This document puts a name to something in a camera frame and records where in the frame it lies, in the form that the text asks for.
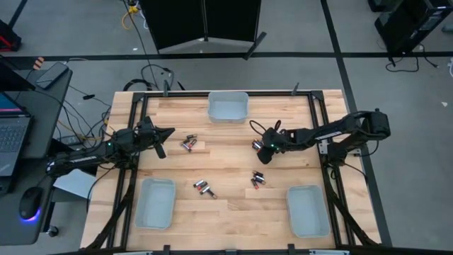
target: computer mouse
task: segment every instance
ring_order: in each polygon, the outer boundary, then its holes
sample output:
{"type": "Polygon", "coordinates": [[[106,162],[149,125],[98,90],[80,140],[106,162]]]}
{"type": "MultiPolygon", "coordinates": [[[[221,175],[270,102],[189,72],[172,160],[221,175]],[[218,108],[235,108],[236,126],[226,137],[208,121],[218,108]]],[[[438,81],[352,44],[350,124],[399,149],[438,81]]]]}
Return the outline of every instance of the computer mouse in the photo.
{"type": "Polygon", "coordinates": [[[19,215],[24,220],[29,220],[36,215],[41,204],[42,188],[31,187],[22,195],[19,204],[19,215]]]}

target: black desk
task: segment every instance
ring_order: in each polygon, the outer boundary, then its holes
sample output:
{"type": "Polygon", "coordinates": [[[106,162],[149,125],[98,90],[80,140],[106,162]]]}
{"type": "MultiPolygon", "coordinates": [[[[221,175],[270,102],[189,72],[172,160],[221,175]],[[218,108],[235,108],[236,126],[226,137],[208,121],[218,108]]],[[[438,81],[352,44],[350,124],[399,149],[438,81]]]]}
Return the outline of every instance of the black desk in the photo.
{"type": "MultiPolygon", "coordinates": [[[[36,80],[44,71],[33,72],[29,80],[36,80]]],[[[26,76],[28,71],[19,72],[26,76]]],[[[63,101],[69,87],[72,72],[66,73],[49,91],[45,93],[63,101]]],[[[8,93],[12,98],[15,93],[8,93]]],[[[27,149],[42,149],[43,156],[47,154],[52,135],[57,124],[61,106],[55,100],[35,92],[22,92],[18,102],[27,108],[35,116],[35,122],[31,127],[28,136],[30,145],[27,149]]],[[[52,195],[53,180],[46,178],[41,182],[40,187],[44,189],[42,196],[40,214],[35,220],[25,221],[19,216],[19,202],[25,190],[38,184],[38,181],[45,176],[47,159],[20,159],[16,169],[16,181],[12,192],[0,197],[0,245],[21,245],[33,244],[43,229],[43,223],[47,219],[52,195]]]]}

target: laptop keyboard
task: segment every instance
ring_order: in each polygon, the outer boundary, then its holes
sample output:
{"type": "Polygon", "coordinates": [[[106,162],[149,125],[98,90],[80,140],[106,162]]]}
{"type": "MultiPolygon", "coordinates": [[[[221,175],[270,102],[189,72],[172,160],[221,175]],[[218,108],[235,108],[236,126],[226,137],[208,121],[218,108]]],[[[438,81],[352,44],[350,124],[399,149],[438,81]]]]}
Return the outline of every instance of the laptop keyboard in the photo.
{"type": "Polygon", "coordinates": [[[0,152],[17,152],[26,128],[25,125],[0,125],[0,152]]]}

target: blue light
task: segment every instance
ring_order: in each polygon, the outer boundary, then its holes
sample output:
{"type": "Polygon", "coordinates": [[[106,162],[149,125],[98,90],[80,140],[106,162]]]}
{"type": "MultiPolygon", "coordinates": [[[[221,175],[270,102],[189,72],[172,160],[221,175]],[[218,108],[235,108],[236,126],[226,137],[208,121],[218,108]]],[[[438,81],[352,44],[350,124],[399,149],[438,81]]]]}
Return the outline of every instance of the blue light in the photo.
{"type": "Polygon", "coordinates": [[[21,217],[21,221],[22,221],[22,222],[25,222],[25,223],[32,223],[32,222],[35,222],[35,221],[39,218],[40,213],[41,213],[41,208],[38,208],[38,211],[36,212],[35,216],[31,217],[31,218],[28,219],[28,220],[24,220],[24,219],[21,217]]]}

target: floor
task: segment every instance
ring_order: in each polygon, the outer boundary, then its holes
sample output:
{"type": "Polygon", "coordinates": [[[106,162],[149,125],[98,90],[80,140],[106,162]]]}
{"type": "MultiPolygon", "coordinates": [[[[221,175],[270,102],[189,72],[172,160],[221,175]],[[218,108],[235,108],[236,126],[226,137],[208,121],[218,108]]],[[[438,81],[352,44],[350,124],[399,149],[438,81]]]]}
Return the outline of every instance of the floor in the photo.
{"type": "MultiPolygon", "coordinates": [[[[327,4],[341,52],[384,52],[373,26],[378,14],[370,11],[366,1],[327,0],[327,4]]],[[[3,0],[0,19],[7,22],[17,6],[18,1],[3,0]]],[[[29,1],[14,27],[23,38],[23,47],[4,55],[12,57],[11,60],[37,56],[54,57],[54,60],[67,59],[63,56],[108,56],[109,60],[69,63],[74,71],[71,85],[108,103],[115,91],[122,90],[131,79],[139,78],[140,69],[147,64],[146,60],[112,57],[144,54],[136,31],[121,26],[124,13],[122,2],[116,0],[29,1]]],[[[142,27],[142,18],[137,16],[134,20],[147,54],[156,54],[149,32],[142,27]]],[[[448,23],[453,23],[452,15],[424,40],[428,52],[453,51],[453,35],[440,31],[448,23]]],[[[175,80],[189,90],[291,89],[297,82],[300,89],[344,89],[347,93],[351,89],[358,109],[380,108],[389,115],[392,136],[381,142],[372,163],[393,245],[453,250],[450,197],[453,172],[449,169],[453,164],[449,153],[453,138],[450,132],[453,78],[447,67],[453,55],[431,57],[439,65],[437,69],[420,58],[420,71],[416,73],[386,71],[385,57],[346,57],[345,72],[340,72],[319,0],[263,0],[259,27],[268,36],[258,52],[331,54],[254,57],[249,61],[163,59],[152,63],[174,70],[175,80]]],[[[200,42],[168,49],[165,53],[245,52],[247,47],[228,42],[200,42]]],[[[46,62],[44,68],[51,64],[46,62]]],[[[415,68],[415,60],[407,58],[397,68],[415,68]]],[[[159,84],[168,78],[157,69],[155,73],[159,84]]],[[[145,77],[152,80],[149,70],[145,70],[145,77]]],[[[134,89],[144,87],[137,85],[134,89]]],[[[67,101],[93,124],[106,107],[97,101],[84,101],[82,96],[70,89],[67,101]]],[[[0,253],[75,251],[79,248],[84,221],[83,201],[57,204],[52,224],[64,230],[58,237],[43,235],[34,245],[0,247],[0,253]]]]}

